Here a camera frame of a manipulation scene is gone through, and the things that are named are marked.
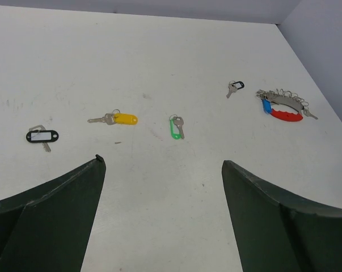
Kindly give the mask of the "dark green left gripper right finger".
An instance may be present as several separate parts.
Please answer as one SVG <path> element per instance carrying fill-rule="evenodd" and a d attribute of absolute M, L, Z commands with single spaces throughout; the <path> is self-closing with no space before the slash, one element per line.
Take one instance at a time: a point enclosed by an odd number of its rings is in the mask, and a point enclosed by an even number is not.
<path fill-rule="evenodd" d="M 342 209 L 233 161 L 223 162 L 222 179 L 243 271 L 342 271 Z"/>

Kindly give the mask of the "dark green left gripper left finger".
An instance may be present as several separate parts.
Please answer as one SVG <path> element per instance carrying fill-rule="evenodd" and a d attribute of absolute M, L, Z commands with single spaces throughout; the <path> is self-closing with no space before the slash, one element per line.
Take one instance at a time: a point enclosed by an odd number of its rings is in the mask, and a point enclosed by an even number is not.
<path fill-rule="evenodd" d="M 95 159 L 0 200 L 0 271 L 80 271 L 104 184 Z"/>

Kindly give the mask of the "red-handled metal keyring holder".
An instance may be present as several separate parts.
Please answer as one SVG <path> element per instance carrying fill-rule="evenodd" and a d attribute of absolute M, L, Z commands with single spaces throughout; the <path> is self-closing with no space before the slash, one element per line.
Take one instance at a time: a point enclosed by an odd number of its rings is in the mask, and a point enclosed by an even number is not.
<path fill-rule="evenodd" d="M 309 103 L 298 96 L 297 93 L 281 89 L 258 90 L 256 96 L 261 100 L 267 99 L 272 106 L 270 116 L 285 122 L 300 122 L 304 117 L 312 117 L 317 120 L 317 116 L 309 111 Z"/>

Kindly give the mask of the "key with green tag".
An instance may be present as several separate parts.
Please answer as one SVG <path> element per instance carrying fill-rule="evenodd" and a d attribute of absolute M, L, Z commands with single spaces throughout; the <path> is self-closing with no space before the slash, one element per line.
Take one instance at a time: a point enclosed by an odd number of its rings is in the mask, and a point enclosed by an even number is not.
<path fill-rule="evenodd" d="M 184 139 L 184 120 L 182 117 L 173 114 L 170 116 L 170 133 L 173 139 Z"/>

